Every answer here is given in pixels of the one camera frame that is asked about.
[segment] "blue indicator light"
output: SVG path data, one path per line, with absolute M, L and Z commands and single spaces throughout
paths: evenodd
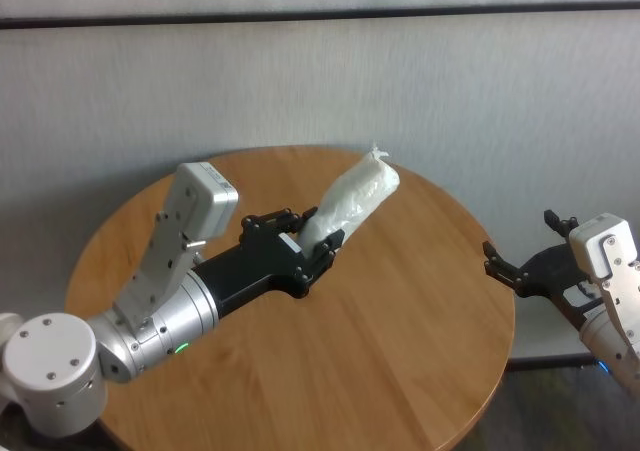
M 607 374 L 611 374 L 611 370 L 609 369 L 609 366 L 604 364 L 602 361 L 598 361 L 598 366 L 604 369 Z

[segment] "white package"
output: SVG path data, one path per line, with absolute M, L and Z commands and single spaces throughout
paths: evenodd
M 400 184 L 398 173 L 380 158 L 389 156 L 373 149 L 346 173 L 336 179 L 320 201 L 318 211 L 298 236 L 305 256 L 313 247 L 338 229 L 344 242 Z

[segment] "robotic arm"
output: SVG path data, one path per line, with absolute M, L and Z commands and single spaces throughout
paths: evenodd
M 102 414 L 105 380 L 136 378 L 267 291 L 306 296 L 333 264 L 344 231 L 305 255 L 289 234 L 315 208 L 247 216 L 239 244 L 202 261 L 198 251 L 224 233 L 237 200 L 209 163 L 180 165 L 140 266 L 111 309 L 86 322 L 65 313 L 27 322 L 0 315 L 4 404 L 18 403 L 45 436 L 78 433 Z
M 613 377 L 640 396 L 640 262 L 627 221 L 602 214 L 579 225 L 552 211 L 545 222 L 565 243 L 533 256 L 521 268 L 504 261 L 483 244 L 487 275 L 513 288 L 520 297 L 549 299 L 580 332 L 580 339 Z M 573 306 L 564 291 L 597 286 L 600 297 Z

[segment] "round table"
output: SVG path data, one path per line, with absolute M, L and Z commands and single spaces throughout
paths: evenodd
M 319 147 L 219 156 L 240 202 L 206 257 L 237 244 L 240 220 L 319 203 L 360 159 Z M 510 289 L 484 274 L 474 218 L 395 166 L 400 186 L 354 233 L 333 268 L 294 300 L 271 292 L 127 385 L 110 384 L 103 422 L 142 450 L 425 450 L 453 447 L 502 376 L 514 330 Z M 66 311 L 111 306 L 141 258 L 171 177 L 95 233 Z

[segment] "white wall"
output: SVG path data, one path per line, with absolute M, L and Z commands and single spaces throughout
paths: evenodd
M 61 307 L 123 200 L 181 161 L 252 146 L 377 140 L 516 262 L 557 243 L 547 207 L 637 229 L 639 17 L 0 31 L 2 309 Z

